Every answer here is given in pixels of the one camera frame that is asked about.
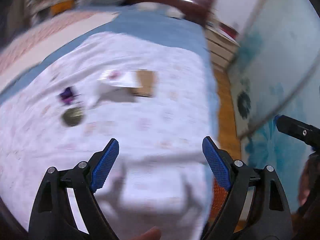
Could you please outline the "person's right hand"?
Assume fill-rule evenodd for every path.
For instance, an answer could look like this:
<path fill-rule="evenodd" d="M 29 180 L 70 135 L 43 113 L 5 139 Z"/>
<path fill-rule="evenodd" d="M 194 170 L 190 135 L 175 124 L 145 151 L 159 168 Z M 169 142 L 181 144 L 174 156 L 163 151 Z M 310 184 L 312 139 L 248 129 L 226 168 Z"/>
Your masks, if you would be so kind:
<path fill-rule="evenodd" d="M 298 202 L 302 206 L 305 204 L 314 184 L 315 168 L 310 160 L 304 166 L 299 180 Z"/>

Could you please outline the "person's left hand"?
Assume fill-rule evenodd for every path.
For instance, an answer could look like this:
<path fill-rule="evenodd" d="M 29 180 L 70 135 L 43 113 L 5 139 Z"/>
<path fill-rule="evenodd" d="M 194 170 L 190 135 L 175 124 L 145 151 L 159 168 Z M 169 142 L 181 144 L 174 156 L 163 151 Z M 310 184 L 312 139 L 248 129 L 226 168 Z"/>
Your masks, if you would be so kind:
<path fill-rule="evenodd" d="M 140 236 L 132 238 L 132 240 L 160 240 L 161 236 L 161 230 L 154 226 Z"/>

